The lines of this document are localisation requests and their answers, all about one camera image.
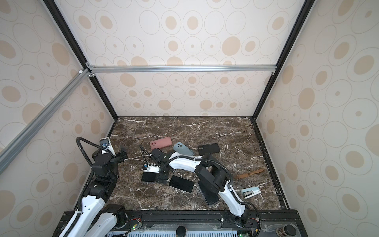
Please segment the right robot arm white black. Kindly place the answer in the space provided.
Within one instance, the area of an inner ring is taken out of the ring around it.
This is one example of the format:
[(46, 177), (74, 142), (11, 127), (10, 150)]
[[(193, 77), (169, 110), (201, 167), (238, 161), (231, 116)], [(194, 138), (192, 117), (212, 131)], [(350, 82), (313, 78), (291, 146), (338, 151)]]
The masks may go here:
[(233, 176), (229, 170), (206, 153), (203, 156), (189, 156), (178, 152), (163, 153), (161, 149), (153, 149), (148, 157), (153, 161), (145, 161), (143, 170), (146, 173), (167, 175), (170, 170), (185, 170), (197, 175), (207, 191), (218, 194), (229, 208), (232, 220), (238, 227), (244, 227), (249, 220), (250, 208), (253, 204), (244, 202), (234, 190)]

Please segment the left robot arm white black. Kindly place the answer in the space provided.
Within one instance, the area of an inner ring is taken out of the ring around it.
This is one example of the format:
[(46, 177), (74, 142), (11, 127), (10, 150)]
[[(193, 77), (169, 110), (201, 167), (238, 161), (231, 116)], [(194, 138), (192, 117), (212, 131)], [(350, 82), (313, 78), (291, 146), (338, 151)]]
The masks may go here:
[(104, 237), (127, 222), (123, 205), (106, 205), (119, 179), (118, 165), (127, 159), (127, 152), (121, 147), (116, 153), (108, 137), (102, 138), (99, 145), (82, 137), (77, 137), (76, 143), (91, 172), (76, 210), (59, 236)]

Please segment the blue phone black screen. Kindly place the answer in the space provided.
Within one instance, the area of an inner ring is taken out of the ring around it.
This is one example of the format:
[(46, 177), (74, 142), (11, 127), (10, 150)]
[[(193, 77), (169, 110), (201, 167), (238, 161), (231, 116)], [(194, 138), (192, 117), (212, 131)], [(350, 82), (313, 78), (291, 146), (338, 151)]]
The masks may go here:
[(153, 172), (143, 172), (141, 181), (142, 182), (155, 182), (157, 173)]

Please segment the pink phone case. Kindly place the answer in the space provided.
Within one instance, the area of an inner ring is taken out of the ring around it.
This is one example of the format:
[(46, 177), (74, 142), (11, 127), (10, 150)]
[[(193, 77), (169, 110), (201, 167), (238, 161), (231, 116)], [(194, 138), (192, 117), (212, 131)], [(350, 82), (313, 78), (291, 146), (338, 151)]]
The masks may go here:
[(169, 147), (171, 145), (172, 145), (172, 140), (170, 137), (164, 137), (164, 138), (150, 142), (151, 150), (162, 149), (165, 147)]

